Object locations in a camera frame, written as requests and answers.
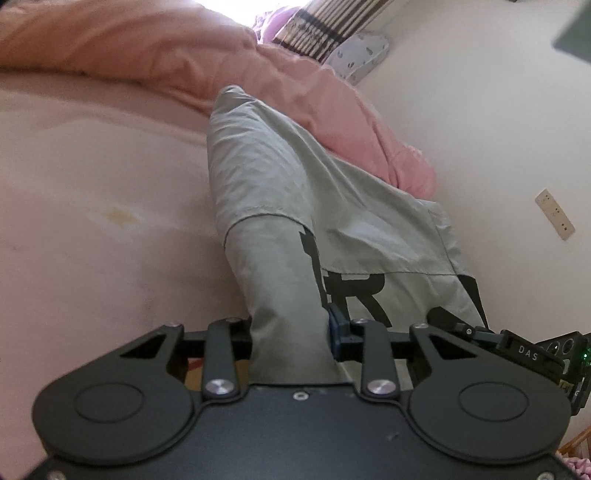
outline purple cloth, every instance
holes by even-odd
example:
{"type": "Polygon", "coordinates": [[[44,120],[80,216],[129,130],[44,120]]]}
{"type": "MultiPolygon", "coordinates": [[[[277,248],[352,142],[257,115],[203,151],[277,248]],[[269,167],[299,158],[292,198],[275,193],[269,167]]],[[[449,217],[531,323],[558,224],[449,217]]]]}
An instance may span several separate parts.
{"type": "Polygon", "coordinates": [[[277,35],[279,30],[289,22],[290,18],[293,17],[300,8],[301,7],[280,7],[277,10],[267,12],[263,15],[264,20],[260,30],[259,41],[261,43],[273,42],[275,35],[277,35]]]}

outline bed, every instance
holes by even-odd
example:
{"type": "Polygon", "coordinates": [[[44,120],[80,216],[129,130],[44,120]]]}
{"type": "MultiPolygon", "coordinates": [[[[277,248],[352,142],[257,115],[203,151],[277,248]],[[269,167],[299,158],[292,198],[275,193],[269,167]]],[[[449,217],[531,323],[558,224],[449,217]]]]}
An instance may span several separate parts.
{"type": "Polygon", "coordinates": [[[130,83],[0,74],[0,473],[43,457],[53,378],[163,323],[246,314],[217,239],[207,117],[130,83]]]}

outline stain on sheet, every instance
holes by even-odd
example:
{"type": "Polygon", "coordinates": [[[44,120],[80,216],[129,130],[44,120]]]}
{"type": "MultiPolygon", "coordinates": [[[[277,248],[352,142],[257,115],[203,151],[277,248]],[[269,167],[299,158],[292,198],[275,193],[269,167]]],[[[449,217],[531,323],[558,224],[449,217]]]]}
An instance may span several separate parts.
{"type": "Polygon", "coordinates": [[[115,225],[120,226],[121,228],[127,225],[133,225],[138,221],[138,219],[131,212],[118,207],[113,207],[105,214],[105,217],[107,220],[114,223],[115,225]]]}

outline pink bedsheet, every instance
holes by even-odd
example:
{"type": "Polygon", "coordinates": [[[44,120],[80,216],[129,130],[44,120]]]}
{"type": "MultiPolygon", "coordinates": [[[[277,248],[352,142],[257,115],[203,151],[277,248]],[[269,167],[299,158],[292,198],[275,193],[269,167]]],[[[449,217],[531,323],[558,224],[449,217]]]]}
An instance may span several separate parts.
{"type": "Polygon", "coordinates": [[[209,114],[240,85],[339,157],[415,197],[433,169],[328,67],[272,45],[194,0],[47,1],[0,10],[0,66],[136,80],[209,114]]]}

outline pink fabric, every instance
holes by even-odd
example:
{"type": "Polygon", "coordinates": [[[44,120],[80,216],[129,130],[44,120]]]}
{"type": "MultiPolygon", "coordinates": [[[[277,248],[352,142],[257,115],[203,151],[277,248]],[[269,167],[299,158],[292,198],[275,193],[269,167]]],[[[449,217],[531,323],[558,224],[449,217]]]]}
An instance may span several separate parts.
{"type": "Polygon", "coordinates": [[[0,66],[136,80],[209,114],[240,85],[339,157],[415,197],[435,173],[328,67],[257,44],[254,32],[194,0],[77,0],[0,10],[0,66]]]}
{"type": "Polygon", "coordinates": [[[588,458],[563,458],[564,463],[576,473],[581,480],[591,480],[591,460],[588,458]]]}
{"type": "Polygon", "coordinates": [[[130,83],[0,72],[5,479],[44,457],[31,407],[50,381],[166,322],[248,317],[217,237],[207,128],[130,83]]]}

